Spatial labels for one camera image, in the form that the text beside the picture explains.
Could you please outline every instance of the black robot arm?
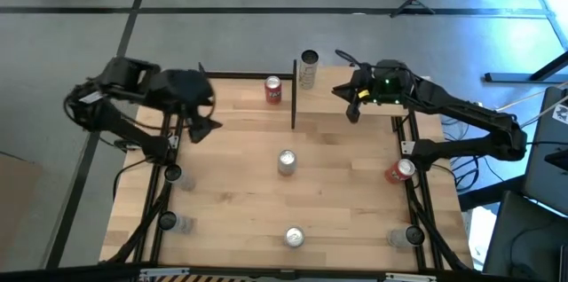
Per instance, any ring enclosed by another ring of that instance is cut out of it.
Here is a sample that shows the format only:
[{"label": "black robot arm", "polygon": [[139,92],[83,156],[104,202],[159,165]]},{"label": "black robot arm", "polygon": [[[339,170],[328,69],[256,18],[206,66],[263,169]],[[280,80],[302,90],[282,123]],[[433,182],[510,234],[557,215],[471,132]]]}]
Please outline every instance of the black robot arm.
[{"label": "black robot arm", "polygon": [[108,62],[102,74],[76,85],[66,96],[64,109],[72,121],[88,131],[110,131],[138,144],[149,161],[163,165],[172,162],[170,141],[137,128],[135,124],[148,126],[121,113],[111,99],[177,114],[185,119],[192,142],[198,143],[212,129],[221,127],[210,119],[210,114],[201,116],[198,112],[199,106],[213,107],[212,98],[214,92],[201,64],[199,71],[162,71],[155,64],[116,57]]},{"label": "black robot arm", "polygon": [[425,114],[443,114],[489,131],[484,137],[452,142],[406,141],[403,152],[417,168],[429,170],[441,158],[490,155],[501,161],[519,161],[525,156],[526,134],[515,115],[452,97],[442,87],[412,73],[402,62],[381,60],[372,66],[357,62],[343,51],[336,53],[359,66],[349,82],[332,90],[350,103],[346,114],[352,123],[359,120],[361,104],[397,104]]}]

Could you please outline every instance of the wooden table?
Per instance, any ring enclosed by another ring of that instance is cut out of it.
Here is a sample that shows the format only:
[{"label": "wooden table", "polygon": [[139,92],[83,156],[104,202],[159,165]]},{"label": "wooden table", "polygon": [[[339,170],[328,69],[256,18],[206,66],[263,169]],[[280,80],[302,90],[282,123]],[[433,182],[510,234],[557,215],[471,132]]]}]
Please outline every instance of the wooden table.
[{"label": "wooden table", "polygon": [[[263,82],[212,81],[214,118],[224,124],[198,145],[184,133],[177,163],[194,176],[192,192],[173,188],[169,210],[196,221],[188,235],[164,233],[160,263],[244,268],[317,270],[416,270],[412,250],[390,247],[387,232],[409,223],[402,184],[389,184],[383,171],[399,159],[391,116],[401,106],[362,107],[358,124],[344,115],[347,103],[333,85],[347,82],[352,68],[322,67],[312,90],[297,91],[296,128],[290,128],[291,82],[283,101],[268,105]],[[160,125],[162,114],[140,108],[139,121]],[[436,115],[417,114],[422,138],[443,141]],[[297,155],[293,176],[277,171],[283,149]],[[125,165],[141,160],[129,153]],[[438,164],[449,167],[447,161]],[[122,175],[101,251],[113,255],[138,225],[150,165]],[[437,227],[449,246],[471,265],[454,180],[444,170],[428,172]],[[306,240],[298,249],[283,244],[286,229],[299,225]],[[145,258],[154,228],[148,232]],[[424,243],[432,266],[430,243]]]}]

